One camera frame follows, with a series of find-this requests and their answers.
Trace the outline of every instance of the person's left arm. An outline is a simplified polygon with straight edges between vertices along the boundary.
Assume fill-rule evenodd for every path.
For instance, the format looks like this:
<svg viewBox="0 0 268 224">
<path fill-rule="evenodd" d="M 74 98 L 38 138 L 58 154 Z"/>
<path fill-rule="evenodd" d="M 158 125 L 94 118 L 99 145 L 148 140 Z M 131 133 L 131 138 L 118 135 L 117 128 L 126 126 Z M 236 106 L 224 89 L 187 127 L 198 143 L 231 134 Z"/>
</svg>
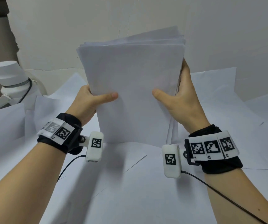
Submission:
<svg viewBox="0 0 268 224">
<path fill-rule="evenodd" d="M 66 113 L 85 125 L 98 105 L 117 99 L 117 93 L 93 96 L 83 86 Z M 38 143 L 0 181 L 0 224 L 37 224 L 57 183 L 65 153 L 45 143 Z"/>
</svg>

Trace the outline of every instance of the black wristband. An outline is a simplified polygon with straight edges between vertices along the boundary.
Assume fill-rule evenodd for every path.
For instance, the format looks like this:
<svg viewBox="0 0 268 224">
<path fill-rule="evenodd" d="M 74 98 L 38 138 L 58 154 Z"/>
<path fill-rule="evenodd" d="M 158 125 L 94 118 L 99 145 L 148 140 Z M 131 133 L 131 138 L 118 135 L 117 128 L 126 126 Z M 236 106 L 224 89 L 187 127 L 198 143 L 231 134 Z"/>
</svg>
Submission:
<svg viewBox="0 0 268 224">
<path fill-rule="evenodd" d="M 221 132 L 220 128 L 212 124 L 206 128 L 191 133 L 189 137 L 197 137 L 219 132 Z M 196 162 L 202 166 L 202 170 L 206 174 L 220 174 L 243 167 L 240 158 L 238 158 L 237 156 L 229 159 L 207 160 L 207 161 L 196 161 Z"/>
<path fill-rule="evenodd" d="M 69 135 L 69 137 L 65 140 L 65 142 L 62 145 L 59 145 L 58 143 L 54 142 L 53 140 L 51 140 L 47 137 L 44 137 L 42 135 L 39 136 L 37 142 L 42 142 L 42 143 L 51 145 L 51 146 L 61 150 L 65 154 L 68 154 L 74 148 L 79 147 L 78 140 L 75 140 L 73 142 L 72 142 L 72 140 L 75 138 L 75 133 L 77 133 L 79 131 L 79 129 L 81 129 L 81 122 L 75 116 L 67 114 L 67 113 L 60 113 L 57 116 L 57 118 L 65 121 L 66 123 L 68 123 L 69 125 L 71 125 L 75 128 L 72 131 L 72 133 Z"/>
</svg>

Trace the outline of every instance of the white backdrop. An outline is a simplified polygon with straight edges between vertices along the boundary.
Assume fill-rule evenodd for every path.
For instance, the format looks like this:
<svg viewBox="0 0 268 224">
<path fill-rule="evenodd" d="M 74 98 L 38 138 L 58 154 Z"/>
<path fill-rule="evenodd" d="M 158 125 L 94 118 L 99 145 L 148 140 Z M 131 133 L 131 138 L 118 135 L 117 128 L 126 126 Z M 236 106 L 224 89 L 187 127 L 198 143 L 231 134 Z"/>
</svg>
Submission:
<svg viewBox="0 0 268 224">
<path fill-rule="evenodd" d="M 243 99 L 268 93 L 268 0 L 7 0 L 24 69 L 48 94 L 74 72 L 76 48 L 177 25 L 192 72 L 237 67 Z"/>
</svg>

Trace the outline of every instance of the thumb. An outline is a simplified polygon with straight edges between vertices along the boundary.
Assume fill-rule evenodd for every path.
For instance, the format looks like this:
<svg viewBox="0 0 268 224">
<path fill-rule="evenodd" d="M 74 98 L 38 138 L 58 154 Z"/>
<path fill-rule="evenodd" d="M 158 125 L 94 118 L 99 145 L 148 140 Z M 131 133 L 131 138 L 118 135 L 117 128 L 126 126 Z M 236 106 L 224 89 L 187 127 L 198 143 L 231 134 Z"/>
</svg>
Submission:
<svg viewBox="0 0 268 224">
<path fill-rule="evenodd" d="M 152 94 L 154 98 L 160 101 L 167 109 L 171 109 L 173 96 L 166 94 L 164 91 L 159 89 L 153 89 Z"/>
<path fill-rule="evenodd" d="M 94 96 L 93 104 L 94 105 L 101 105 L 104 103 L 114 101 L 117 98 L 118 98 L 117 93 L 102 94 L 102 95 Z"/>
</svg>

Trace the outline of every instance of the black cable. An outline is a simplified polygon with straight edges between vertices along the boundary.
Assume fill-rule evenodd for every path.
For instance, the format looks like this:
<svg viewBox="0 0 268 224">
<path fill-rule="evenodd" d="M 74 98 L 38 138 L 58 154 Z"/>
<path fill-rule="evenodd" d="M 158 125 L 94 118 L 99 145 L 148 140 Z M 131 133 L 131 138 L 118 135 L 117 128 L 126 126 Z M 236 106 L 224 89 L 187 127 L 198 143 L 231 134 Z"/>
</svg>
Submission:
<svg viewBox="0 0 268 224">
<path fill-rule="evenodd" d="M 246 212 L 247 214 L 251 215 L 253 218 L 255 218 L 256 220 L 260 221 L 263 224 L 267 224 L 265 221 L 261 220 L 259 217 L 257 217 L 256 215 L 252 214 L 251 212 L 247 211 L 246 209 L 244 209 L 243 207 L 241 207 L 240 205 L 238 205 L 236 202 L 230 200 L 228 197 L 224 196 L 222 193 L 220 193 L 217 189 L 214 189 L 213 187 L 211 187 L 210 185 L 208 185 L 207 183 L 205 183 L 203 180 L 201 180 L 200 178 L 194 176 L 193 174 L 190 174 L 184 170 L 181 171 L 182 173 L 191 175 L 192 177 L 196 178 L 197 180 L 201 181 L 203 184 L 205 184 L 207 187 L 209 187 L 211 190 L 213 190 L 214 192 L 218 193 L 220 196 L 222 196 L 223 198 L 225 198 L 226 200 L 228 200 L 230 203 L 236 205 L 239 209 L 243 210 L 244 212 Z"/>
<path fill-rule="evenodd" d="M 61 174 L 59 175 L 59 178 L 61 177 L 61 175 L 64 173 L 64 171 L 67 169 L 67 167 L 77 158 L 79 157 L 86 157 L 86 155 L 81 155 L 81 156 L 77 156 L 76 158 L 74 158 L 71 162 L 69 162 L 69 164 L 65 167 L 65 169 L 61 172 Z"/>
<path fill-rule="evenodd" d="M 28 78 L 29 81 L 29 87 L 28 90 L 26 91 L 26 93 L 23 95 L 23 97 L 20 99 L 20 101 L 18 101 L 17 104 L 21 103 L 21 101 L 23 101 L 23 99 L 26 97 L 26 95 L 28 94 L 28 92 L 31 90 L 32 86 L 33 86 L 33 82 L 30 78 Z"/>
</svg>

